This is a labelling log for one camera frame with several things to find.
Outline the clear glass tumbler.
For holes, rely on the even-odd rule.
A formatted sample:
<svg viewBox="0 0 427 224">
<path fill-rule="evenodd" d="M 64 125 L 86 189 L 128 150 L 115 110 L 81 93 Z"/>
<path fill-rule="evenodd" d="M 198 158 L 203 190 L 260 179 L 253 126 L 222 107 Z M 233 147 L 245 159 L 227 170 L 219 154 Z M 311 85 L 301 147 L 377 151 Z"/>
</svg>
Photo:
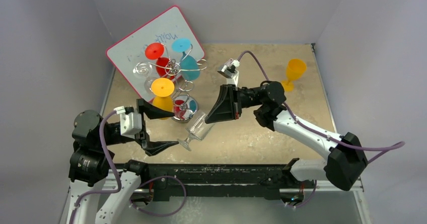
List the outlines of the clear glass tumbler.
<svg viewBox="0 0 427 224">
<path fill-rule="evenodd" d="M 184 140 L 177 139 L 178 143 L 186 150 L 191 151 L 189 143 L 192 140 L 203 141 L 214 127 L 214 123 L 205 123 L 206 117 L 207 114 L 199 110 L 187 122 L 185 129 L 188 132 L 188 136 Z"/>
</svg>

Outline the clear wine glass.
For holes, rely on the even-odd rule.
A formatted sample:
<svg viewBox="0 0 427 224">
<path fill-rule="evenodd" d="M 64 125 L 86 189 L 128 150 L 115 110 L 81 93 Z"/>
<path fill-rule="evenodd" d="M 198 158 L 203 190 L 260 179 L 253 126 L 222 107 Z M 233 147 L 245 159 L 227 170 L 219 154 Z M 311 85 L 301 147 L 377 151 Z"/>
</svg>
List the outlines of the clear wine glass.
<svg viewBox="0 0 427 224">
<path fill-rule="evenodd" d="M 152 83 L 158 78 L 155 76 L 153 64 L 150 62 L 139 62 L 135 65 L 132 72 L 137 79 L 142 80 L 144 89 L 148 93 L 152 93 Z"/>
</svg>

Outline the teal plastic wine glass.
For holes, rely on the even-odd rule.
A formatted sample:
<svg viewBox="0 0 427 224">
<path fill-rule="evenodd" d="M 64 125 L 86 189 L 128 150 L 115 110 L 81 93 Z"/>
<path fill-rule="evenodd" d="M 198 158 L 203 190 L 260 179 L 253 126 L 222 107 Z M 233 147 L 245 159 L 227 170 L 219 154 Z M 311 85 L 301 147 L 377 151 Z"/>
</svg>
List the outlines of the teal plastic wine glass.
<svg viewBox="0 0 427 224">
<path fill-rule="evenodd" d="M 200 76 L 200 69 L 194 57 L 190 55 L 193 46 L 188 38 L 178 38 L 172 43 L 172 50 L 181 52 L 179 60 L 181 74 L 187 81 L 193 81 Z"/>
</svg>

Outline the red plastic wine glass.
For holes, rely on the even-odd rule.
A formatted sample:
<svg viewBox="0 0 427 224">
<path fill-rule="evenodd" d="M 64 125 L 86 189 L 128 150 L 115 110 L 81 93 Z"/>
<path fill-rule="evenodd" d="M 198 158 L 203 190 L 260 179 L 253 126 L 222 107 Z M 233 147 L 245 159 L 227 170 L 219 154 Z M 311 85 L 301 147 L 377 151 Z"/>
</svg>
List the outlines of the red plastic wine glass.
<svg viewBox="0 0 427 224">
<path fill-rule="evenodd" d="M 166 73 L 165 67 L 169 63 L 169 58 L 163 57 L 164 53 L 165 53 L 165 46 L 162 43 L 158 43 L 158 42 L 151 43 L 145 49 L 146 58 L 155 61 L 155 65 L 156 65 L 155 69 L 157 74 L 160 77 L 173 80 L 174 76 L 170 76 Z"/>
</svg>

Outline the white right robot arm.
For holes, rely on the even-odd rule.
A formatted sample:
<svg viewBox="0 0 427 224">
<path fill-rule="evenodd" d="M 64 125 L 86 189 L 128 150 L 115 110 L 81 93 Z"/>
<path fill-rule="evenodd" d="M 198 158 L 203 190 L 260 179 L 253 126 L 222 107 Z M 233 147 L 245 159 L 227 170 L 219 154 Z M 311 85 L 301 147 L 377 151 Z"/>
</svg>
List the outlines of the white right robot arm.
<svg viewBox="0 0 427 224">
<path fill-rule="evenodd" d="M 255 88 L 221 85 L 205 122 L 237 120 L 244 108 L 256 106 L 253 113 L 260 126 L 287 135 L 322 157 L 293 161 L 282 177 L 287 186 L 295 187 L 305 180 L 327 180 L 341 190 L 350 190 L 368 165 L 359 138 L 350 132 L 341 135 L 320 128 L 296 116 L 285 101 L 284 89 L 276 81 L 263 81 Z"/>
</svg>

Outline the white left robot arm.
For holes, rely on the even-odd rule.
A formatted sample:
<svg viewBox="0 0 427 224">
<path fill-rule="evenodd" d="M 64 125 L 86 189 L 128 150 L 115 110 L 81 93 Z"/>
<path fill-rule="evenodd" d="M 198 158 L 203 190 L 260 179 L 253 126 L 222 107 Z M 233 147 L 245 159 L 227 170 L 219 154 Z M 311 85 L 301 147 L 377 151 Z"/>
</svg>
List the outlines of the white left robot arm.
<svg viewBox="0 0 427 224">
<path fill-rule="evenodd" d="M 67 223 L 116 223 L 125 207 L 135 206 L 131 196 L 136 189 L 161 179 L 147 163 L 135 160 L 119 171 L 110 145 L 136 142 L 149 156 L 175 145 L 174 141 L 151 141 L 145 123 L 145 118 L 174 116 L 172 109 L 138 99 L 135 107 L 119 106 L 110 115 L 120 120 L 109 123 L 108 116 L 93 110 L 83 111 L 74 120 Z"/>
</svg>

